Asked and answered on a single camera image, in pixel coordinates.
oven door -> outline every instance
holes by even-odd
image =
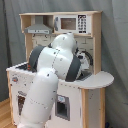
[[[55,33],[78,33],[78,15],[55,15]]]

knob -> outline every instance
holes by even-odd
[[[17,77],[13,77],[12,78],[12,81],[17,82],[18,81],[18,78]]]

wooden floor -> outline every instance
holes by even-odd
[[[0,128],[16,128],[11,123],[11,110],[9,99],[0,103]]]

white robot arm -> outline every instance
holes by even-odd
[[[51,48],[33,49],[29,63],[37,74],[27,94],[18,128],[43,128],[54,104],[58,79],[75,81],[81,62],[74,54],[77,45],[72,33],[57,36]]]

microwave window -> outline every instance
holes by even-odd
[[[61,18],[61,29],[76,30],[76,18]]]

